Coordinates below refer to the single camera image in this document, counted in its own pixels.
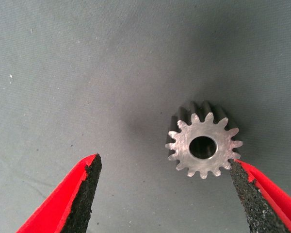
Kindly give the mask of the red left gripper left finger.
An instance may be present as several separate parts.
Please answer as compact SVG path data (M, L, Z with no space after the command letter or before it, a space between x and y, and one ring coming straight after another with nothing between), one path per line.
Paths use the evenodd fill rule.
M101 168L99 154L81 159L17 232L85 233Z

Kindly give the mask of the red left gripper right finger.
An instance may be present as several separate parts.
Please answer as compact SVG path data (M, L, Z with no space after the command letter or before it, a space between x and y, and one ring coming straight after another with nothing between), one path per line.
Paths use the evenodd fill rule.
M291 197L256 167L229 160L251 233L291 233Z

